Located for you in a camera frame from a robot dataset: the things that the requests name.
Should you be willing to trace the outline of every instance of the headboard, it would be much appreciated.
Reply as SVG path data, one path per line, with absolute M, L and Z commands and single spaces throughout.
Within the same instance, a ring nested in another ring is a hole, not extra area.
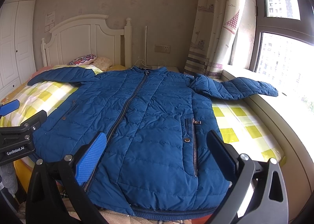
M 79 15 L 54 26 L 51 40 L 41 39 L 44 66 L 66 65 L 77 57 L 95 54 L 107 57 L 113 65 L 131 67 L 132 25 L 127 18 L 124 29 L 110 29 L 108 15 Z

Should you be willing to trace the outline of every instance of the window sill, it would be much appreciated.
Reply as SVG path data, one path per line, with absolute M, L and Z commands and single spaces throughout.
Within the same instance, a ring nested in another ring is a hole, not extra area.
M 263 81 L 261 74 L 232 65 L 224 66 L 220 79 L 226 81 L 235 77 Z M 314 158 L 313 115 L 310 117 L 301 102 L 281 92 L 278 97 L 253 95 L 244 101 L 263 121 L 285 153 L 286 164 L 281 170 L 288 194 L 289 218 L 294 218 L 314 190 L 314 164 L 310 157 L 311 154 Z

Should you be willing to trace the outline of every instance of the sailboat print curtain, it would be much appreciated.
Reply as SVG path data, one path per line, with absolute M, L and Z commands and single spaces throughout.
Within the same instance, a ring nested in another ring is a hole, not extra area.
M 184 72 L 219 78 L 230 58 L 245 0 L 198 0 Z

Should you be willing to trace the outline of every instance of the wardrobe drawer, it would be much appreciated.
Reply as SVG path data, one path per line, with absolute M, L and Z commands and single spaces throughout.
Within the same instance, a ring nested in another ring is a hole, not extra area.
M 4 88 L 0 89 L 0 100 L 5 98 L 12 91 L 16 90 L 21 85 L 19 78 L 16 78 L 14 81 L 10 82 Z

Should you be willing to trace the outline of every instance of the window frame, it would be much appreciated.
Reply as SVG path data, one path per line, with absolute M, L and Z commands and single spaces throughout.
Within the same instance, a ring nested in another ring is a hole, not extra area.
M 298 5 L 300 20 L 268 17 L 267 0 L 256 0 L 255 41 L 249 70 L 253 72 L 257 70 L 264 32 L 286 36 L 314 46 L 314 15 L 312 5 L 309 0 L 298 0 Z

